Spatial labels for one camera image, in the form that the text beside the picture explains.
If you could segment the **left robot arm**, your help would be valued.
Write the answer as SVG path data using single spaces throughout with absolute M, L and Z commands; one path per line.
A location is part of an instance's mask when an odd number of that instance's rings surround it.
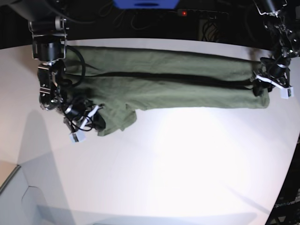
M 291 60 L 300 56 L 300 21 L 293 15 L 286 0 L 255 0 L 258 13 L 264 17 L 265 29 L 275 38 L 269 58 L 260 58 L 261 66 L 254 70 L 253 94 L 257 97 L 267 90 L 280 89 L 280 96 L 294 96 L 290 84 Z

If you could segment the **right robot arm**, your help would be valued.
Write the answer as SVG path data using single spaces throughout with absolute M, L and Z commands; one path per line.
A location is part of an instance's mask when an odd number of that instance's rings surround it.
M 104 130 L 106 122 L 98 112 L 103 106 L 94 104 L 84 94 L 71 93 L 73 88 L 83 83 L 86 63 L 77 49 L 67 45 L 68 22 L 82 24 L 83 21 L 67 16 L 60 0 L 4 0 L 2 5 L 8 5 L 28 21 L 32 35 L 32 57 L 40 61 L 37 76 L 41 108 L 56 110 L 64 116 L 63 122 L 74 143 L 84 141 L 85 132 Z M 77 82 L 65 78 L 64 60 L 68 51 L 79 58 L 82 67 Z

